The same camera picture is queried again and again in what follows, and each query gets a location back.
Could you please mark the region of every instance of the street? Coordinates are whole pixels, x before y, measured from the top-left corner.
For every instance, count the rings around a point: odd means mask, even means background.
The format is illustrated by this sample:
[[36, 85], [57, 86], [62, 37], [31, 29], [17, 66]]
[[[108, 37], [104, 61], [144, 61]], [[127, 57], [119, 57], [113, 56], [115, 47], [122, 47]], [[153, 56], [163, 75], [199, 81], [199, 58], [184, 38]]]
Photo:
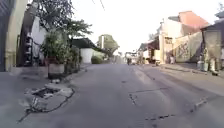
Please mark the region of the street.
[[92, 65], [72, 83], [75, 95], [60, 109], [31, 114], [21, 123], [10, 118], [12, 113], [1, 116], [7, 119], [1, 128], [224, 127], [223, 96], [154, 67]]

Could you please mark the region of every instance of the tree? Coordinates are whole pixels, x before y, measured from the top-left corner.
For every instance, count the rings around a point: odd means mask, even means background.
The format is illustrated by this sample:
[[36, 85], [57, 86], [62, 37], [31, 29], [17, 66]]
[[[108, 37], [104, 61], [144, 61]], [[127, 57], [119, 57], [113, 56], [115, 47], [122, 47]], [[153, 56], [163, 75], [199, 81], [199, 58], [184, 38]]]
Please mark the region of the tree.
[[92, 34], [88, 29], [92, 25], [86, 24], [84, 20], [70, 20], [66, 26], [67, 35], [70, 37], [85, 37], [85, 34]]
[[219, 11], [219, 12], [224, 11], [224, 5], [223, 5], [221, 2], [219, 3], [218, 11]]
[[102, 46], [102, 36], [104, 37], [104, 49], [109, 51], [110, 55], [112, 55], [119, 48], [117, 42], [113, 39], [112, 35], [103, 34], [99, 36], [97, 42], [98, 46]]
[[33, 0], [41, 26], [57, 29], [66, 26], [73, 15], [71, 0]]
[[155, 38], [155, 34], [149, 34], [149, 40], [153, 40]]

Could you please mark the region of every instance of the building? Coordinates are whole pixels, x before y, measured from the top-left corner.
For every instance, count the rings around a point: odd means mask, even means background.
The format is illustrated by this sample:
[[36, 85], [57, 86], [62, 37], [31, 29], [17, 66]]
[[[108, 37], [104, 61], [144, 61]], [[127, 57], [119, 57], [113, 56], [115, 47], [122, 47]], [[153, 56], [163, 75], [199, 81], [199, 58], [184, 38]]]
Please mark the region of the building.
[[203, 48], [207, 49], [208, 60], [215, 59], [217, 69], [224, 67], [224, 11], [216, 14], [215, 24], [202, 28]]
[[178, 16], [163, 19], [156, 37], [159, 43], [160, 62], [169, 63], [169, 58], [173, 55], [173, 44], [177, 38], [200, 32], [201, 28], [208, 25], [208, 22], [192, 11], [180, 12]]
[[0, 1], [0, 71], [16, 65], [17, 40], [28, 0]]
[[88, 38], [72, 39], [71, 44], [80, 49], [80, 56], [82, 57], [82, 63], [91, 63], [92, 56], [98, 56], [103, 59], [108, 52], [98, 48]]

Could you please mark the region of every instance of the roof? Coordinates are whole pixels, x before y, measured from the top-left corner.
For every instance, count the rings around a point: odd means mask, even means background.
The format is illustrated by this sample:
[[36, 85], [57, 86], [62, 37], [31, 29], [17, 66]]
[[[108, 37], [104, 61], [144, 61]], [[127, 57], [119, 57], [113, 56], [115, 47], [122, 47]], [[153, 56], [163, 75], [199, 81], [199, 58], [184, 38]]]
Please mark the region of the roof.
[[141, 43], [141, 45], [140, 45], [140, 47], [139, 47], [139, 51], [140, 50], [143, 50], [143, 51], [145, 51], [146, 49], [147, 49], [147, 47], [148, 47], [148, 43]]
[[218, 18], [224, 18], [224, 11], [215, 14]]
[[218, 26], [218, 25], [223, 26], [223, 25], [224, 25], [224, 21], [217, 22], [216, 24], [213, 24], [213, 25], [209, 25], [209, 26], [203, 27], [203, 28], [201, 28], [201, 30], [202, 30], [202, 31], [204, 31], [204, 30], [208, 30], [208, 29], [219, 30], [219, 29], [221, 29], [221, 28], [220, 28], [220, 26]]
[[108, 51], [98, 48], [89, 38], [71, 39], [71, 44], [78, 48], [92, 48], [98, 52], [109, 54]]
[[196, 15], [192, 11], [180, 12], [179, 19], [182, 24], [191, 26], [193, 28], [202, 28], [209, 25], [206, 20]]
[[173, 21], [180, 22], [179, 16], [170, 16], [170, 17], [168, 17], [168, 19], [173, 20]]

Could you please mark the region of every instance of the white wall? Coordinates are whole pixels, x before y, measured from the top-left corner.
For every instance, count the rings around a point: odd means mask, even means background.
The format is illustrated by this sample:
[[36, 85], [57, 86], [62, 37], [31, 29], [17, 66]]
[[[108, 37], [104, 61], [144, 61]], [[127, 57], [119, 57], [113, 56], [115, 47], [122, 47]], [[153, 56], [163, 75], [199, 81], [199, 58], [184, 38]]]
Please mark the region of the white wall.
[[[32, 26], [32, 32], [31, 32], [31, 37], [33, 38], [33, 41], [39, 45], [43, 44], [45, 35], [47, 34], [47, 31], [45, 28], [41, 27], [39, 24], [40, 18], [35, 17], [33, 26]], [[38, 45], [33, 45], [33, 55], [35, 57], [38, 56], [39, 52], [39, 46]]]
[[33, 38], [34, 42], [38, 44], [42, 44], [44, 42], [45, 35], [47, 31], [45, 28], [41, 27], [39, 24], [40, 18], [35, 17], [31, 32], [31, 37]]
[[91, 63], [91, 58], [93, 56], [93, 49], [91, 48], [82, 48], [81, 56], [83, 63]]
[[16, 65], [17, 37], [21, 32], [27, 3], [28, 0], [16, 0], [10, 16], [5, 50], [6, 71]]
[[162, 29], [168, 37], [177, 38], [183, 36], [182, 24], [180, 22], [166, 19]]
[[143, 57], [149, 58], [149, 51], [148, 50], [143, 52]]

